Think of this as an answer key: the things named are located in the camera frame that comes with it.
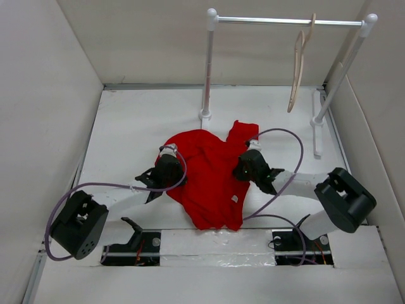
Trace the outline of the red t shirt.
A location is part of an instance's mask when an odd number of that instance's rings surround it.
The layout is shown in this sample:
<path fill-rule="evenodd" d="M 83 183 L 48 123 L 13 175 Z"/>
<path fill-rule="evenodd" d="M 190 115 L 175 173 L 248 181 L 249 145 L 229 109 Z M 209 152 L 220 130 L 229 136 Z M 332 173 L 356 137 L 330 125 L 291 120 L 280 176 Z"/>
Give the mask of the red t shirt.
<path fill-rule="evenodd" d="M 207 130 L 181 132 L 166 140 L 176 144 L 187 164 L 187 182 L 166 194 L 180 203 L 199 230 L 238 231 L 244 200 L 250 186 L 232 174 L 238 157 L 247 151 L 245 142 L 259 133 L 259 125 L 236 120 L 227 139 Z"/>

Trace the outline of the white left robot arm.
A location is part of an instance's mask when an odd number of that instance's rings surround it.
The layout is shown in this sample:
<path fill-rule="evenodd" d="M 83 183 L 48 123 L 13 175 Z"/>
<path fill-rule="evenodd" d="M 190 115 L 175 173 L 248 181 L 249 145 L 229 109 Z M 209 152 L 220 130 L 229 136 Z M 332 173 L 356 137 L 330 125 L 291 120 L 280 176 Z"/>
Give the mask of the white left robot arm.
<path fill-rule="evenodd" d="M 99 245 L 106 251 L 116 244 L 137 250 L 143 230 L 124 213 L 183 186 L 186 180 L 184 157 L 168 153 L 131 184 L 107 183 L 108 191 L 97 194 L 86 193 L 86 184 L 79 184 L 59 199 L 49 216 L 44 236 L 47 256 L 55 262 L 81 260 Z"/>

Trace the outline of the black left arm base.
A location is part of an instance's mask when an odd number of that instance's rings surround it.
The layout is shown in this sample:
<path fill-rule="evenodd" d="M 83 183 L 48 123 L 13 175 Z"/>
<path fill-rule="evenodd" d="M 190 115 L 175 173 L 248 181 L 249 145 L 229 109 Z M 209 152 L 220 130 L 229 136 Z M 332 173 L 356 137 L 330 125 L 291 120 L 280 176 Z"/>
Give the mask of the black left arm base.
<path fill-rule="evenodd" d="M 103 246 L 100 264 L 103 266 L 160 266 L 161 230 L 143 229 L 128 217 L 121 223 L 130 227 L 130 237 L 119 243 Z"/>

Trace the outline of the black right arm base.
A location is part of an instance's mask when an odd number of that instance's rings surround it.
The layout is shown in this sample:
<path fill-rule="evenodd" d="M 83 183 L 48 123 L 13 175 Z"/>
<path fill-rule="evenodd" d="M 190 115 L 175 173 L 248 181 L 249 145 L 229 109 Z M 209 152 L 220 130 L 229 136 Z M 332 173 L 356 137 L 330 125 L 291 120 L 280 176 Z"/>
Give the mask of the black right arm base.
<path fill-rule="evenodd" d="M 279 215 L 269 215 L 287 223 L 288 227 L 272 229 L 272 239 L 268 247 L 274 251 L 276 265 L 333 265 L 332 251 L 326 234 L 315 240 L 307 238 L 301 230 L 301 224 L 309 215 L 296 224 Z"/>

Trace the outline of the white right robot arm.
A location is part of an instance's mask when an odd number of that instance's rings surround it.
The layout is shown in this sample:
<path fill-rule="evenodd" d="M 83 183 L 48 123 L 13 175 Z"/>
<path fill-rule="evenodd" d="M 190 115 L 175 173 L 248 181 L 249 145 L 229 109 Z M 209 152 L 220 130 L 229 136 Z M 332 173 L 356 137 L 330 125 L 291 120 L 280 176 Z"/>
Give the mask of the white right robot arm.
<path fill-rule="evenodd" d="M 270 168 L 256 149 L 239 156 L 233 175 L 274 197 L 291 195 L 320 202 L 323 210 L 302 219 L 292 233 L 292 241 L 300 249 L 336 230 L 355 233 L 377 205 L 374 196 L 344 168 L 336 167 L 326 174 L 293 173 Z"/>

